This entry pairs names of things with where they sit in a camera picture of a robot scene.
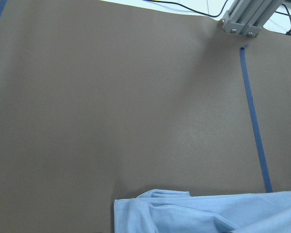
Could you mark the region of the light blue polo shirt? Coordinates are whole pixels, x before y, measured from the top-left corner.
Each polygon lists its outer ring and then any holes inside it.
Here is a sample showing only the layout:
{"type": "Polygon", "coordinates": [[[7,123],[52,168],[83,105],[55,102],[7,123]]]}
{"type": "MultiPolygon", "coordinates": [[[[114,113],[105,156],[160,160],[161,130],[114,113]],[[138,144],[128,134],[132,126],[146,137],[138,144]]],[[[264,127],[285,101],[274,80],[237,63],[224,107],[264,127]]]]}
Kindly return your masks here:
{"type": "Polygon", "coordinates": [[[291,233],[291,191],[193,197],[153,189],[115,200],[117,233],[291,233]]]}

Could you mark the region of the aluminium frame post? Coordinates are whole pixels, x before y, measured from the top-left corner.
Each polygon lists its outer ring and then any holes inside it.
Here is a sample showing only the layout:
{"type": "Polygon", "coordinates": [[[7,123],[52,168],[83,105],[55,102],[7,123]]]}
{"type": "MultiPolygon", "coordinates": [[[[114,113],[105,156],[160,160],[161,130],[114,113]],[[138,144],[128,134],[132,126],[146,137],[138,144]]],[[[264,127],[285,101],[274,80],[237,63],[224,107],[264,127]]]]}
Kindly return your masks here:
{"type": "Polygon", "coordinates": [[[235,0],[220,20],[225,33],[256,37],[282,0],[235,0]]]}

